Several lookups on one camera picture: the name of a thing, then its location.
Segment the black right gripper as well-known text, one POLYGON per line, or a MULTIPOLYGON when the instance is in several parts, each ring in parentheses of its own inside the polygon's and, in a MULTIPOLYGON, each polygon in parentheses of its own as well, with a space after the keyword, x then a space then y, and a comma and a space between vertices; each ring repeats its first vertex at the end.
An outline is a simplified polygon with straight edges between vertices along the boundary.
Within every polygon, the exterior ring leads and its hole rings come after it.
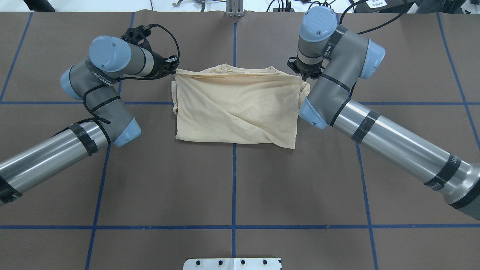
POLYGON ((323 59, 316 64, 305 64, 297 57, 289 57, 287 66, 297 75, 300 75, 303 81, 306 81, 308 78, 317 80, 324 71, 323 59))

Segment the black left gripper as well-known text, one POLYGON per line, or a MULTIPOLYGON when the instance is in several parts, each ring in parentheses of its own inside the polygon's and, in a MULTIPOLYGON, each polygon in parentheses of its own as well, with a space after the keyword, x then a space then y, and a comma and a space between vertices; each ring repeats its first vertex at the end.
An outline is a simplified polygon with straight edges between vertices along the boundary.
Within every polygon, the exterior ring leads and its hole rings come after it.
POLYGON ((154 57, 154 67, 151 71, 152 77, 166 77, 176 73, 179 65, 179 57, 177 55, 165 58, 158 53, 152 53, 152 56, 154 57))

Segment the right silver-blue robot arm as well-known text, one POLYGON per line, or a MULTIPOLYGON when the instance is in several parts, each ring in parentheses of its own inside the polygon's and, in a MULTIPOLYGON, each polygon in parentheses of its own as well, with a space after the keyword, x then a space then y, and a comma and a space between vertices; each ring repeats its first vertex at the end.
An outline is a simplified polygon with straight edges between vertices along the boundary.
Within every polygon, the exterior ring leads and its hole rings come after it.
POLYGON ((299 116, 319 129, 331 126, 442 194, 453 209, 480 217, 479 164, 470 164, 351 98, 358 79, 369 79, 385 49, 337 20, 333 9, 312 7, 302 17, 298 51, 288 66, 316 83, 299 116))

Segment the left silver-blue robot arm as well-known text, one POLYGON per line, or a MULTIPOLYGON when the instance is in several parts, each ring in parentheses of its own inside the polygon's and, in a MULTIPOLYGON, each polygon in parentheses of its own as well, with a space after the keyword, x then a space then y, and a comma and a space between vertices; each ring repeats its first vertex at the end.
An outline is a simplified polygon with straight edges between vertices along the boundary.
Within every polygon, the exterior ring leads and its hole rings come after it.
POLYGON ((139 123, 116 86, 126 80, 149 81, 173 74, 180 60, 178 42, 173 43, 173 54, 165 57, 154 52, 141 34, 103 35, 91 41, 87 56, 61 77, 64 91, 77 99, 81 116, 1 162, 1 205, 18 200, 106 146, 120 147, 139 137, 139 123))

